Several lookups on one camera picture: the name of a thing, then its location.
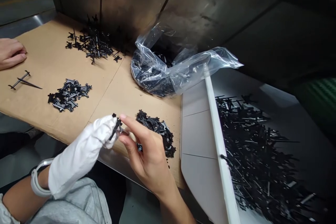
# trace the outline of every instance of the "cardboard sheet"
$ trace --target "cardboard sheet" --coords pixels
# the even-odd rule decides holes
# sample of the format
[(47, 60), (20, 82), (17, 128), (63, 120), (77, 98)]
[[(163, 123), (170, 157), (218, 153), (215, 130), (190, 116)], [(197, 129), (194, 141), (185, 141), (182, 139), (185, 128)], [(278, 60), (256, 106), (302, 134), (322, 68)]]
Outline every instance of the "cardboard sheet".
[[(122, 57), (116, 63), (112, 57), (98, 59), (91, 65), (91, 58), (77, 49), (65, 49), (67, 36), (75, 28), (76, 34), (82, 25), (58, 15), (34, 30), (20, 35), (17, 39), (27, 49), (27, 59), (7, 70), (0, 71), (0, 111), (38, 128), (48, 135), (70, 144), (88, 123), (107, 114), (125, 113), (136, 116), (142, 109), (149, 116), (165, 120), (174, 134), (175, 157), (168, 160), (170, 170), (180, 188), (184, 180), (180, 168), (180, 123), (181, 97), (159, 98), (141, 90), (130, 73), (131, 57)], [(17, 77), (29, 71), (25, 80), (43, 88), (37, 89), (19, 83), (10, 89)], [(65, 79), (76, 79), (80, 84), (92, 85), (89, 98), (77, 101), (73, 112), (59, 112), (48, 104), (48, 94), (55, 93), (63, 86)], [(117, 141), (115, 151), (127, 156), (124, 146)]]

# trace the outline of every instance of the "green object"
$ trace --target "green object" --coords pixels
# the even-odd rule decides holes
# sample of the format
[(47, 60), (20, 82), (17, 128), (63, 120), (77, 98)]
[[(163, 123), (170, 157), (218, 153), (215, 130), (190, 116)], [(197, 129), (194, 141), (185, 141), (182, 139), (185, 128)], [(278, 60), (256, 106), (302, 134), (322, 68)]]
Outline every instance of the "green object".
[(336, 78), (309, 80), (291, 87), (290, 92), (336, 146)]

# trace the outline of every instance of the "hand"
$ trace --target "hand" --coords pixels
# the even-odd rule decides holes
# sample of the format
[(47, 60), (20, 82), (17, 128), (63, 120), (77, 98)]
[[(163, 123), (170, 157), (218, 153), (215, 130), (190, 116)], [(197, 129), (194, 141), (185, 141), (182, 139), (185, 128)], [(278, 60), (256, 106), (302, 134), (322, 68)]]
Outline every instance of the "hand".
[(168, 169), (162, 136), (131, 117), (123, 114), (119, 117), (128, 127), (126, 130), (133, 132), (142, 144), (143, 152), (138, 152), (136, 143), (129, 136), (119, 137), (127, 149), (132, 169), (149, 190), (159, 199), (164, 198), (175, 190), (176, 183)]
[[(63, 197), (78, 179), (92, 169), (100, 149), (109, 141), (116, 122), (117, 118), (111, 115), (97, 119), (86, 126), (76, 140), (55, 157), (48, 176), (48, 186), (55, 199)], [(110, 147), (115, 140), (116, 134), (109, 143)]]
[(13, 67), (27, 58), (23, 44), (15, 39), (0, 38), (0, 70)]

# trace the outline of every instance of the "white wristband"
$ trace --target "white wristband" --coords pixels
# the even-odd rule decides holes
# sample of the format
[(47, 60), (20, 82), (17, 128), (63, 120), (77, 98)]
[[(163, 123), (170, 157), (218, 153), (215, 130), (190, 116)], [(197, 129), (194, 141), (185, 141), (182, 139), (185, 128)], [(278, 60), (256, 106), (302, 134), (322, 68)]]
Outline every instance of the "white wristband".
[(33, 189), (33, 192), (39, 197), (43, 197), (43, 198), (49, 197), (51, 195), (51, 192), (50, 192), (50, 190), (43, 189), (39, 185), (39, 181), (37, 179), (37, 177), (38, 177), (37, 172), (41, 167), (50, 165), (53, 160), (54, 160), (53, 158), (43, 160), (41, 163), (38, 164), (36, 169), (34, 169), (31, 172), (31, 177), (32, 178), (31, 178), (30, 185), (31, 185), (31, 188)]

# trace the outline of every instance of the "shoe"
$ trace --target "shoe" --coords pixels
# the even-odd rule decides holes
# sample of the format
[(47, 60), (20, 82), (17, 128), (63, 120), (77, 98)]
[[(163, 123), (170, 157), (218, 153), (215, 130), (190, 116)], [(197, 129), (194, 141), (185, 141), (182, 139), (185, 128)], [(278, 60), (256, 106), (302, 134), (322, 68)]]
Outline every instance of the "shoe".
[(44, 133), (36, 128), (31, 128), (25, 132), (29, 135), (30, 139), (36, 138), (37, 136), (42, 136)]

